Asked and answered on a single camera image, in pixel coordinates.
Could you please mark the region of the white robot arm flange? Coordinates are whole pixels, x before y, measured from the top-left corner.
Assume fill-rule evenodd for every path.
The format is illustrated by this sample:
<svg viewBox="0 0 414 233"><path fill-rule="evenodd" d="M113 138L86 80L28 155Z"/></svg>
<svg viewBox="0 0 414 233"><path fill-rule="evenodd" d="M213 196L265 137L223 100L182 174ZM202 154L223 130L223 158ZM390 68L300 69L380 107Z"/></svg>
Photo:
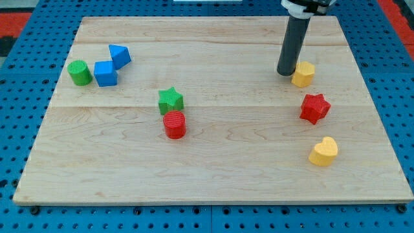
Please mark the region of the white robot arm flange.
<svg viewBox="0 0 414 233"><path fill-rule="evenodd" d="M297 19L325 16L336 0L281 0L281 6Z"/></svg>

